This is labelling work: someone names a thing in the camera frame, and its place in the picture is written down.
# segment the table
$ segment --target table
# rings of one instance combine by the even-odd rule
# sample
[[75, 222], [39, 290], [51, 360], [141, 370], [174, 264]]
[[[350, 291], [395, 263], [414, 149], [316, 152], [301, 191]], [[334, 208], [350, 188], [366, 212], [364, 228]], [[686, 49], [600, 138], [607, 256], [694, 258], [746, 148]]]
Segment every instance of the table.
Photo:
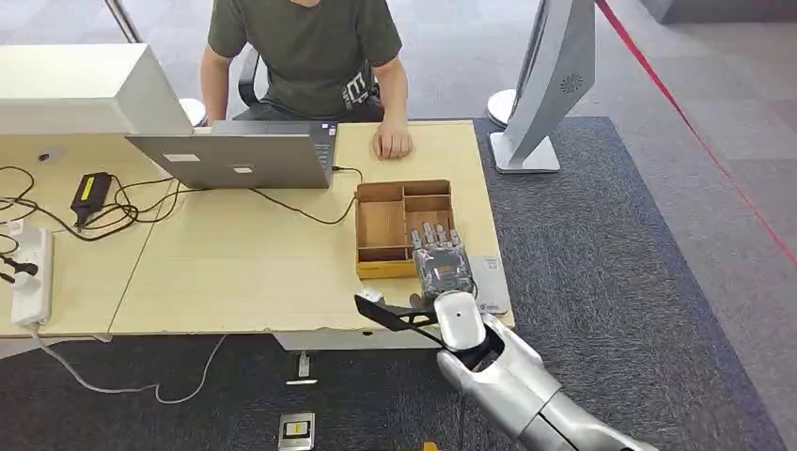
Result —
[[[373, 155], [369, 143], [375, 128], [375, 124], [341, 125], [336, 164], [360, 169], [366, 181], [449, 179], [458, 230], [469, 254], [500, 256], [472, 123], [412, 124], [416, 152], [400, 161], [379, 161]], [[128, 147], [127, 143], [117, 143], [112, 153], [129, 153], [129, 158], [140, 161], [138, 152], [126, 151]], [[142, 167], [154, 171], [147, 162]], [[118, 173], [115, 168], [108, 170]], [[75, 170], [72, 177], [77, 180], [80, 173]], [[140, 176], [125, 174], [125, 179], [157, 178], [153, 174]], [[347, 172], [335, 174], [333, 186], [326, 191], [267, 193], [319, 217], [336, 218], [358, 183], [357, 175]], [[163, 195], [164, 189], [156, 195]], [[70, 198], [72, 189], [65, 191], [68, 193], [61, 197]], [[69, 201], [64, 201], [64, 206], [68, 205]], [[354, 272], [353, 213], [340, 225], [320, 225], [256, 194], [220, 190], [184, 194], [168, 219], [153, 227], [137, 225], [129, 236], [133, 233], [140, 234], [135, 235], [139, 241], [125, 240], [130, 246], [126, 252], [117, 249], [121, 245], [117, 237], [81, 244], [81, 252], [85, 252], [84, 247], [97, 246], [93, 249], [98, 255], [83, 259], [85, 265], [102, 266], [100, 251], [118, 256], [114, 260], [120, 266], [126, 263], [127, 278], [120, 274], [104, 281], [103, 293], [95, 295], [96, 289], [90, 286], [98, 283], [85, 283], [78, 276], [85, 270], [64, 268], [56, 260], [56, 278], [62, 283], [68, 281], [70, 287], [82, 288], [80, 296], [68, 301], [64, 300], [64, 291], [54, 297], [53, 324], [69, 327], [51, 330], [51, 324], [45, 333], [265, 333], [275, 334], [289, 350], [430, 346], [420, 335], [390, 333], [357, 313], [353, 295], [363, 282]], [[419, 290], [414, 279], [373, 280], [367, 284], [396, 304], [407, 304], [409, 295]], [[68, 319], [56, 318], [66, 315], [66, 305], [76, 303], [84, 309], [70, 310]], [[105, 314], [88, 313], [95, 306], [104, 307]], [[96, 318], [88, 327], [75, 317], [78, 313], [100, 316], [107, 322], [103, 325]], [[514, 324], [511, 312], [504, 321]]]
[[[39, 161], [42, 153], [49, 155], [45, 162]], [[122, 183], [163, 178], [149, 159], [118, 135], [0, 136], [0, 154], [0, 165], [20, 166], [36, 179], [27, 198], [69, 222], [74, 221], [70, 204], [83, 174], [106, 171]], [[0, 173], [2, 195], [16, 195], [26, 185], [25, 175]], [[167, 188], [168, 183], [137, 187], [130, 190], [130, 197], [135, 205], [151, 205]], [[17, 207], [0, 211], [0, 221], [25, 211]], [[26, 221], [50, 228], [55, 237], [52, 313], [40, 333], [107, 334], [151, 226], [136, 225], [101, 241], [83, 242], [43, 214]], [[10, 286], [0, 284], [0, 336], [27, 336], [25, 329], [8, 321], [10, 310]]]

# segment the printed graphic on t-shirt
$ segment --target printed graphic on t-shirt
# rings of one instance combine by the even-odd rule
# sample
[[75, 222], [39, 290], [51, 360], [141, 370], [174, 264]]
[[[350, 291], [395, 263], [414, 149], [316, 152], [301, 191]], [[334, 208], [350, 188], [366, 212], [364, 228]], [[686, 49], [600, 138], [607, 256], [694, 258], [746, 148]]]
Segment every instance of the printed graphic on t-shirt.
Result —
[[368, 98], [368, 86], [363, 72], [357, 72], [345, 86], [343, 86], [343, 101], [346, 109], [351, 110], [356, 103], [363, 103]]

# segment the dark green t-shirt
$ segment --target dark green t-shirt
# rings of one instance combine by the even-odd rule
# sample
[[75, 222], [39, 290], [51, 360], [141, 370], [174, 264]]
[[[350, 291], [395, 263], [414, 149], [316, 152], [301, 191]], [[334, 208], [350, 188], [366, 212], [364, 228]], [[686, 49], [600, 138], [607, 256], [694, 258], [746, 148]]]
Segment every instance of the dark green t-shirt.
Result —
[[208, 43], [231, 58], [246, 42], [269, 68], [269, 95], [297, 112], [343, 114], [367, 97], [373, 75], [399, 54], [386, 0], [215, 0]]

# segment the power strip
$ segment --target power strip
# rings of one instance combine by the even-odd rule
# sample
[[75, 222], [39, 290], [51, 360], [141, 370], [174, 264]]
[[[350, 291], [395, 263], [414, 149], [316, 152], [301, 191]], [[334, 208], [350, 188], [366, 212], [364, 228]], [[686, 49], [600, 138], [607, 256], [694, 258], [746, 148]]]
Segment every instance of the power strip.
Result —
[[39, 267], [36, 275], [14, 274], [11, 297], [11, 322], [27, 327], [43, 324], [50, 317], [53, 294], [53, 232], [43, 227], [26, 225], [24, 220], [8, 224], [9, 236], [20, 246], [11, 256], [18, 263]]

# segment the white cable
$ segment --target white cable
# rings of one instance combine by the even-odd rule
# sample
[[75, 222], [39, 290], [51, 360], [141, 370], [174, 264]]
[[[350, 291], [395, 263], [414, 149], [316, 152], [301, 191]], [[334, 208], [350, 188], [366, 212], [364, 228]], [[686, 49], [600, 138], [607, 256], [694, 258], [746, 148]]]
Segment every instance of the white cable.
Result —
[[213, 356], [216, 355], [216, 352], [219, 350], [219, 347], [222, 346], [222, 343], [224, 342], [225, 338], [227, 338], [227, 334], [222, 335], [222, 337], [219, 338], [219, 342], [216, 343], [216, 347], [213, 348], [213, 351], [211, 352], [211, 356], [208, 357], [208, 362], [205, 364], [205, 370], [202, 371], [202, 381], [199, 383], [199, 386], [196, 387], [196, 390], [194, 390], [194, 392], [192, 394], [190, 394], [187, 397], [180, 398], [180, 399], [173, 399], [173, 400], [161, 399], [161, 384], [159, 383], [157, 386], [155, 386], [155, 399], [157, 399], [158, 402], [160, 402], [161, 404], [180, 404], [183, 401], [187, 401], [187, 400], [191, 399], [192, 397], [195, 397], [196, 394], [199, 393], [199, 390], [202, 390], [202, 386], [205, 385], [205, 378], [208, 377], [208, 368], [211, 367], [211, 362], [213, 361]]
[[189, 396], [187, 396], [187, 397], [183, 397], [183, 398], [180, 398], [180, 399], [169, 400], [169, 399], [161, 399], [161, 394], [160, 394], [161, 384], [160, 383], [153, 383], [151, 385], [145, 385], [145, 386], [139, 387], [139, 388], [101, 388], [101, 387], [94, 386], [94, 385], [84, 381], [84, 379], [80, 376], [80, 374], [78, 374], [77, 371], [75, 371], [75, 369], [72, 367], [72, 365], [70, 365], [70, 363], [66, 361], [66, 359], [64, 359], [60, 354], [58, 354], [54, 350], [50, 349], [50, 347], [47, 346], [47, 344], [44, 343], [44, 341], [39, 336], [38, 326], [31, 327], [30, 328], [30, 334], [31, 334], [31, 336], [33, 336], [33, 339], [39, 345], [41, 350], [43, 350], [44, 352], [46, 352], [47, 354], [52, 356], [54, 359], [56, 359], [58, 362], [60, 362], [61, 365], [63, 365], [71, 373], [71, 375], [81, 385], [83, 385], [88, 390], [91, 390], [92, 392], [98, 392], [98, 393], [105, 393], [105, 394], [113, 395], [113, 394], [119, 394], [119, 393], [139, 393], [139, 392], [143, 392], [143, 391], [146, 391], [146, 390], [154, 388], [155, 389], [155, 399], [157, 399], [158, 402], [160, 402], [162, 404], [180, 404], [183, 401], [187, 401], [187, 400], [191, 399], [192, 397], [195, 397], [196, 394], [199, 393], [200, 390], [202, 390], [202, 386], [205, 385], [205, 379], [207, 379], [207, 377], [208, 377], [208, 368], [211, 366], [211, 362], [213, 361], [213, 356], [216, 355], [216, 352], [219, 350], [219, 347], [222, 346], [222, 343], [224, 342], [224, 339], [227, 338], [226, 334], [222, 335], [222, 337], [219, 339], [219, 342], [216, 343], [216, 347], [213, 348], [213, 352], [211, 352], [211, 356], [208, 358], [208, 362], [205, 364], [205, 370], [202, 372], [202, 381], [199, 383], [199, 386], [196, 387], [196, 390], [194, 390], [194, 392], [192, 394], [190, 394]]

